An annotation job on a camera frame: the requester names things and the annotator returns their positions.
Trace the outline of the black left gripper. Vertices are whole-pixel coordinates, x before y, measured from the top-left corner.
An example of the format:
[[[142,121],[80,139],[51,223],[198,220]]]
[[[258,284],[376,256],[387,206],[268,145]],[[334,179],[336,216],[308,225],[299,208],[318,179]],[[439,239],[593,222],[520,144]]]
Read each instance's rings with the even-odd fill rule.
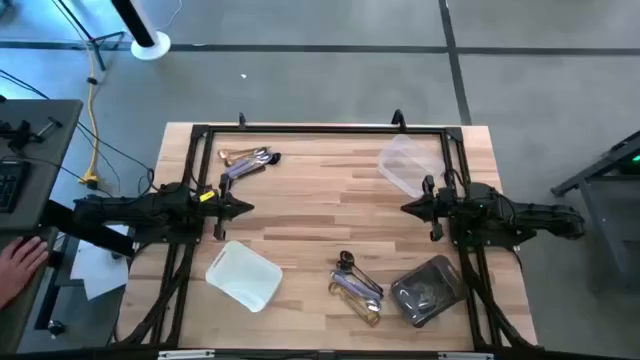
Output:
[[[200,218],[216,218],[213,230],[213,235],[216,240],[224,240],[226,236],[223,222],[230,210],[230,185],[231,180],[229,176],[223,173],[217,189],[205,188],[203,192],[196,197],[196,214]],[[253,204],[236,198],[230,199],[230,204],[233,205],[230,210],[232,216],[239,216],[254,209]]]

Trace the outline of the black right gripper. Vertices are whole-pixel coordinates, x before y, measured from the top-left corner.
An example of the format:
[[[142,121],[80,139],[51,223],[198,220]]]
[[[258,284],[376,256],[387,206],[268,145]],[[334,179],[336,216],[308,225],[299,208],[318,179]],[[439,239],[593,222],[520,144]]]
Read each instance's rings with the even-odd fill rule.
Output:
[[[468,195],[468,183],[460,174],[454,175],[452,185],[448,185],[434,191],[435,180],[432,175],[427,175],[423,180],[423,191],[430,201],[428,221],[432,224],[430,239],[439,241],[444,236],[443,226],[439,223],[440,218],[449,219],[450,231],[453,233],[452,242],[465,240],[466,231],[462,227],[462,220],[457,214],[462,201]],[[424,207],[424,200],[418,199],[401,206],[401,211],[425,222],[425,215],[421,209]]]

